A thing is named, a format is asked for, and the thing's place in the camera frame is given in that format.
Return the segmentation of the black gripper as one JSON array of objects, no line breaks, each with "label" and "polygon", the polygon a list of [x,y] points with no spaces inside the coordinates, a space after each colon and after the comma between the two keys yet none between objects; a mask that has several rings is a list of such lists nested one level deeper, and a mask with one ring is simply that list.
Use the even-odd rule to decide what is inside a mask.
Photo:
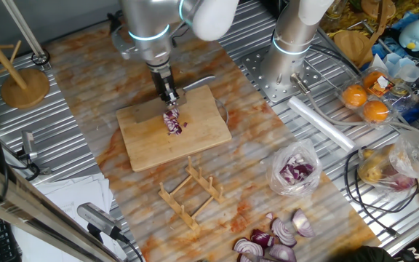
[{"label": "black gripper", "polygon": [[159,93],[159,98],[166,103],[167,106],[176,106],[179,94],[175,89],[175,81],[170,66],[150,66],[151,76]]}]

